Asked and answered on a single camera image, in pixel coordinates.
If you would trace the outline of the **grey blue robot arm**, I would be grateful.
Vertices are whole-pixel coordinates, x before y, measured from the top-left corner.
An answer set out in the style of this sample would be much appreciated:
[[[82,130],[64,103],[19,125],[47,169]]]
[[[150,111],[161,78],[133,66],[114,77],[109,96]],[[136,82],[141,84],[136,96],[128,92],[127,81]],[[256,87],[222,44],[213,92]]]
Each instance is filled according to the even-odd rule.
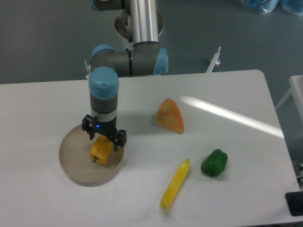
[[[133,49],[117,52],[110,45],[100,44],[92,50],[88,72],[91,114],[81,125],[90,140],[98,133],[117,150],[127,142],[126,131],[116,128],[119,78],[167,73],[168,52],[159,45],[154,0],[91,0],[90,5],[94,10],[124,9],[130,13]]]

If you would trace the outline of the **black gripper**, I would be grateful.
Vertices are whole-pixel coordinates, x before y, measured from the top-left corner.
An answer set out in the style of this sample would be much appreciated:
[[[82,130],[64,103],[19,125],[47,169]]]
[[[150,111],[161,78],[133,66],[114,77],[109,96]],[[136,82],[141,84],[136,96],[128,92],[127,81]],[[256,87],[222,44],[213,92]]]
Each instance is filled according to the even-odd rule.
[[[127,142],[127,134],[125,130],[116,129],[116,117],[108,122],[99,122],[97,117],[85,115],[82,119],[81,129],[89,135],[89,139],[93,140],[95,134],[98,133],[107,137],[114,145],[114,151],[123,148]]]

